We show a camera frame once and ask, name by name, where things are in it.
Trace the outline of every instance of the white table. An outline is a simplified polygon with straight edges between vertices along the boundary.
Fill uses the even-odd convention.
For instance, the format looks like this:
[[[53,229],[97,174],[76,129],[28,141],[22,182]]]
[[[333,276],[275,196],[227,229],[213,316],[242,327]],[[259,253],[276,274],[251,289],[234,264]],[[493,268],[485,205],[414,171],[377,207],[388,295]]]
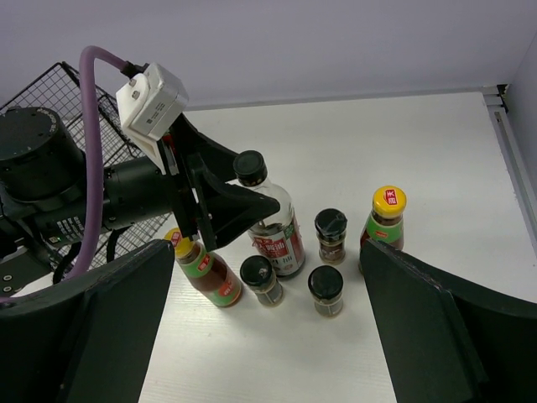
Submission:
[[[247,291],[217,309],[176,268],[140,401],[394,402],[358,240],[375,189],[403,188],[405,251],[511,296],[537,302],[537,263],[480,93],[248,107],[187,113],[230,149],[256,149],[285,187],[307,252],[285,298]],[[346,213],[343,312],[321,317],[306,280],[321,262],[313,220]],[[167,224],[158,233],[174,226]],[[220,254],[237,272],[246,235]]]

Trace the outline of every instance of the wire mesh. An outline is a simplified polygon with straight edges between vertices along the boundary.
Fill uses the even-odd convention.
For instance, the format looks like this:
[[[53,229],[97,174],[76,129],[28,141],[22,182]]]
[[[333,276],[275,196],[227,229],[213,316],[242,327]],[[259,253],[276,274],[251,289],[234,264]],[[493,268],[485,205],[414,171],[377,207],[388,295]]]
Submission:
[[[96,92],[104,165],[118,164],[143,156],[142,151],[130,142],[121,131],[116,99],[99,86],[96,87]],[[56,63],[50,67],[11,101],[0,107],[0,113],[5,113],[11,107],[47,107],[52,109],[60,115],[76,145],[80,149],[86,148],[79,75],[78,71],[67,63]],[[126,254],[147,243],[168,217],[169,214],[132,225],[117,241],[116,256]],[[98,267],[107,262],[108,237],[109,234],[103,234],[99,238],[92,267]],[[65,254],[67,250],[68,248],[60,249],[60,254]]]

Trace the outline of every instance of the cable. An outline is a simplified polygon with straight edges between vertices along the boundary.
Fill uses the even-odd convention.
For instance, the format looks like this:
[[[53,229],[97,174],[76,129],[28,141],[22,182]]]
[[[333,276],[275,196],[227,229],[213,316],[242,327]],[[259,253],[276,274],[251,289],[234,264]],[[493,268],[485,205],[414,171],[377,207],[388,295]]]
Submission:
[[[81,251],[81,246],[82,243],[80,242],[73,243],[70,246],[69,252],[67,252],[67,255],[62,258],[58,264],[58,267],[56,267],[56,270],[54,270],[54,274],[52,275],[52,284],[58,284],[63,280],[65,270],[69,267],[75,257],[78,256],[78,253]]]
[[[112,262],[116,258],[116,245],[119,237],[130,228],[130,225],[125,228],[114,229],[108,238],[107,243],[107,263]]]
[[[81,54],[79,69],[82,119],[86,141],[86,222],[80,254],[73,269],[65,276],[66,280],[88,271],[101,233],[103,166],[101,128],[95,89],[95,59],[104,60],[119,70],[127,66],[125,60],[97,46],[88,46]]]

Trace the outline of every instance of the bottle with yellow cap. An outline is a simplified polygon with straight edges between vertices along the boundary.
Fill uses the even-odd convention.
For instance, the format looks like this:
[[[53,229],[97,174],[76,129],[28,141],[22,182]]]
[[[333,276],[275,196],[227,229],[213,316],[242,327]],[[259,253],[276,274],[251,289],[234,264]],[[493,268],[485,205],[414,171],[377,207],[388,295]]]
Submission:
[[[403,211],[406,195],[396,186],[383,186],[373,195],[373,209],[360,238],[360,247],[368,239],[384,241],[403,249]]]
[[[216,306],[231,306],[238,302],[242,283],[224,259],[207,252],[202,243],[183,238],[178,228],[164,236],[174,246],[175,260],[188,281]]]

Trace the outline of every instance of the spice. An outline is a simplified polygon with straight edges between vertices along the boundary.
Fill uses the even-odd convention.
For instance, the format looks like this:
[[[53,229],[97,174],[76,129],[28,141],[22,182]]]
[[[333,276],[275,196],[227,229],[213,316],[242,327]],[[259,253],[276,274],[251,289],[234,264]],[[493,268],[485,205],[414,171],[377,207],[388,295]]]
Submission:
[[[345,259],[347,218],[335,208],[327,208],[315,217],[319,239],[319,256],[328,264],[339,264]]]
[[[164,239],[171,241],[175,260],[192,286],[216,306],[235,304],[242,291],[242,283],[224,259],[207,252],[203,244],[182,238],[178,228],[170,230]]]
[[[319,266],[308,278],[316,310],[325,317],[334,317],[343,308],[343,276],[332,266]]]
[[[305,253],[289,193],[271,183],[267,166],[258,151],[244,151],[233,161],[239,182],[252,191],[276,199],[279,212],[248,230],[258,253],[270,260],[278,277],[291,277],[304,266]]]
[[[373,209],[360,238],[360,247],[368,239],[389,243],[402,250],[404,245],[403,211],[406,195],[396,186],[384,186],[373,195]]]
[[[270,260],[263,256],[250,256],[242,262],[241,279],[265,306],[276,306],[284,297]]]

